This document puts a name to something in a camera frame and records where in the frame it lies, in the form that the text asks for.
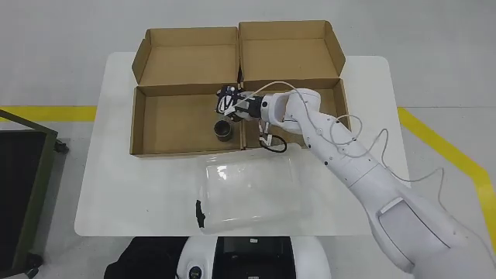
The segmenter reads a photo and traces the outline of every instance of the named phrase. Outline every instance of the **clear plastic container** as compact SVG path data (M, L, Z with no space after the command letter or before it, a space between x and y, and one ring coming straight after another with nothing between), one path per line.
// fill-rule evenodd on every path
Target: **clear plastic container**
M256 222L286 219L301 212L296 143L284 153L265 149L198 158L198 200L203 233L219 233Z

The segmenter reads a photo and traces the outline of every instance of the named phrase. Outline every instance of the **small cup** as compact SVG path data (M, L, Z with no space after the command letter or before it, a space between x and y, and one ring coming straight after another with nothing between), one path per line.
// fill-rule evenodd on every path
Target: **small cup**
M229 141L233 137L233 127L229 122L221 119L214 125L214 133L220 141Z

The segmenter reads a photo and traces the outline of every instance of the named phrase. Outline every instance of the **open cardboard box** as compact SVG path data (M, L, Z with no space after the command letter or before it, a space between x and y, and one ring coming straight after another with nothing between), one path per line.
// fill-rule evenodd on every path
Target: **open cardboard box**
M343 81L339 77L345 57L329 22L241 22L239 49L245 90L256 91L272 81L286 81L296 88L317 91L322 101L320 112L336 117L348 113ZM269 89L291 90L283 84ZM350 127L348 118L342 123ZM243 121L243 131L245 147L260 147L256 121ZM305 146L302 136L279 127L271 126L270 133L288 143Z
M213 133L219 120L215 93L237 82L236 27L148 29L133 62L138 86L130 153L181 155L241 150L241 124L233 138Z
M238 78L239 62L243 81ZM148 29L136 53L138 86L133 104L130 153L136 156L218 153L259 147L256 121L234 123L234 137L213 133L221 115L215 93L224 84L254 91L271 81L311 88L320 111L347 114L345 57L327 21L241 22L236 27ZM271 91L289 91L275 85ZM343 123L349 127L346 119ZM304 146L277 127L270 131Z

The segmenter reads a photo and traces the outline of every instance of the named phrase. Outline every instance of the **gray floor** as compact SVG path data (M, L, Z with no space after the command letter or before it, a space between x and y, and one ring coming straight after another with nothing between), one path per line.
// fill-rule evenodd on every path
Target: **gray floor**
M347 55L389 60L398 106L476 160L496 183L496 0L0 0L0 105L96 105L106 57L147 28L328 19ZM91 123L45 123L71 152L54 172L37 247L39 278L99 278L129 239L81 238L74 215ZM470 180L403 130L412 178L446 168L443 201L488 242ZM415 189L436 200L438 179ZM370 236L321 238L333 278L404 276Z

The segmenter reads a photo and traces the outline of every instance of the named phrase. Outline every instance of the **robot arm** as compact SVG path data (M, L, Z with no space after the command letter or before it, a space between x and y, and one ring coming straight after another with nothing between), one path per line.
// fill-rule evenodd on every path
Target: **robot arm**
M398 268L417 278L462 278L481 271L463 249L467 237L460 225L393 177L335 117L320 113L319 93L302 88L253 101L260 106L253 117L303 135L309 150L360 201L377 244ZM246 118L248 108L234 107L224 114Z

